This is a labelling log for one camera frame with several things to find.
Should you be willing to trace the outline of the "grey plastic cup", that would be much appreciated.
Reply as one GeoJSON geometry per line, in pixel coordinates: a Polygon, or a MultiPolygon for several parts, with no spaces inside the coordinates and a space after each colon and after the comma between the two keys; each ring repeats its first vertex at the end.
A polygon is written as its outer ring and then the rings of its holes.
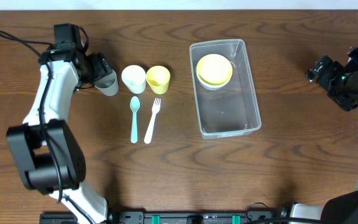
{"type": "Polygon", "coordinates": [[[114,96],[119,91],[118,79],[115,71],[95,81],[95,87],[106,96],[114,96]]]}

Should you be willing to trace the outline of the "white plastic cup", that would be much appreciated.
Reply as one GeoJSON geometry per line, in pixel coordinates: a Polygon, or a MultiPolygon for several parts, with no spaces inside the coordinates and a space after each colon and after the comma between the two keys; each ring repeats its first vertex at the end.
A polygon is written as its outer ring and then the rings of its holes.
{"type": "Polygon", "coordinates": [[[126,67],[121,78],[128,89],[134,94],[141,94],[146,88],[146,72],[139,65],[130,65],[126,67]]]}

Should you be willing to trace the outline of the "mint green plastic spoon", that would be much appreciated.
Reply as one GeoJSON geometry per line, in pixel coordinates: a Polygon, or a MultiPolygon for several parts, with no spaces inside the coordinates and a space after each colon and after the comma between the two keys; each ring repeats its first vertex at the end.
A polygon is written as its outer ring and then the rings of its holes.
{"type": "Polygon", "coordinates": [[[138,141],[137,112],[140,109],[140,100],[137,96],[131,98],[130,109],[132,111],[131,143],[136,143],[138,141]]]}

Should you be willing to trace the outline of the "yellow plastic cup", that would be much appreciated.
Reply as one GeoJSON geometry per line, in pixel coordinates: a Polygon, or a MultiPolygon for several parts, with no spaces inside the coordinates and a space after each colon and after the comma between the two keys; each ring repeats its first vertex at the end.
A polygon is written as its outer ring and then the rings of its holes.
{"type": "Polygon", "coordinates": [[[166,67],[153,66],[146,73],[146,81],[154,93],[162,95],[168,90],[170,72],[166,67]]]}

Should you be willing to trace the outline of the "white plastic fork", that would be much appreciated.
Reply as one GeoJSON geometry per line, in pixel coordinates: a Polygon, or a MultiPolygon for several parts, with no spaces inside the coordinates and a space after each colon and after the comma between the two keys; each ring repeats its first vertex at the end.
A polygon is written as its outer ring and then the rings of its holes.
{"type": "Polygon", "coordinates": [[[150,122],[149,122],[149,125],[147,128],[146,134],[145,134],[145,138],[144,138],[144,142],[146,144],[151,143],[152,135],[153,135],[153,131],[154,131],[155,119],[156,119],[158,112],[160,111],[160,107],[161,107],[161,99],[155,98],[154,103],[152,105],[152,115],[151,115],[150,122]]]}

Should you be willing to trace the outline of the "clear plastic container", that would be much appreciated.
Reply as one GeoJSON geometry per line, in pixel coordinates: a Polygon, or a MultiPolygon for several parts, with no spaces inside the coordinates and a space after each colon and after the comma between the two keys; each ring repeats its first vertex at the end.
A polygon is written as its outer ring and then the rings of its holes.
{"type": "Polygon", "coordinates": [[[243,136],[262,126],[246,43],[221,39],[190,45],[190,62],[200,133],[203,139],[243,136]],[[218,90],[204,86],[197,63],[209,54],[226,57],[233,68],[230,81],[218,90]]]}

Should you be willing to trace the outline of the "yellow plastic bowl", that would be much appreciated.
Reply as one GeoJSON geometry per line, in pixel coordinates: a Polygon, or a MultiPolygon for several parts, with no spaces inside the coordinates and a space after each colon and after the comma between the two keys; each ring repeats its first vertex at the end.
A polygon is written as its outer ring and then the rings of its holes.
{"type": "Polygon", "coordinates": [[[220,85],[232,78],[233,67],[226,57],[219,54],[208,54],[197,63],[196,74],[206,83],[220,85]]]}

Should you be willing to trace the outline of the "white plastic bowl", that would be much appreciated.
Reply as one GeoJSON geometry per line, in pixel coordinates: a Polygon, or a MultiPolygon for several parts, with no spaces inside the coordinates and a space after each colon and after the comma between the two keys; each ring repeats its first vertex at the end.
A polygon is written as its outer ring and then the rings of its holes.
{"type": "Polygon", "coordinates": [[[220,84],[220,85],[212,85],[212,84],[209,84],[209,83],[206,83],[199,75],[197,75],[197,79],[198,81],[200,82],[201,86],[204,87],[205,89],[207,90],[211,90],[211,91],[214,91],[214,90],[219,90],[221,88],[223,88],[224,86],[226,86],[231,78],[229,78],[228,80],[226,80],[223,84],[220,84]]]}

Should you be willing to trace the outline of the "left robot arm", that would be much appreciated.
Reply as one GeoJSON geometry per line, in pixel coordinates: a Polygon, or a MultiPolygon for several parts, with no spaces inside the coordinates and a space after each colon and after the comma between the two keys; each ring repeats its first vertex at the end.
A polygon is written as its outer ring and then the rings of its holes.
{"type": "Polygon", "coordinates": [[[85,179],[85,156],[67,124],[81,78],[95,82],[114,71],[101,53],[76,56],[74,50],[42,54],[34,104],[21,125],[8,128],[7,143],[24,187],[64,204],[78,223],[118,223],[108,201],[85,179]]]}

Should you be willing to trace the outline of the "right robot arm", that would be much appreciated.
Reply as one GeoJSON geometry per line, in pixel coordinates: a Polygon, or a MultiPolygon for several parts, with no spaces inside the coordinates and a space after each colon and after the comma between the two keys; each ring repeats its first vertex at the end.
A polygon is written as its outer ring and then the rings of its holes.
{"type": "MultiPolygon", "coordinates": [[[[306,73],[306,78],[326,90],[344,111],[358,108],[358,47],[350,48],[346,65],[327,55],[306,73]]],[[[293,203],[280,214],[283,223],[358,223],[358,180],[351,193],[333,198],[324,206],[293,203]]]]}

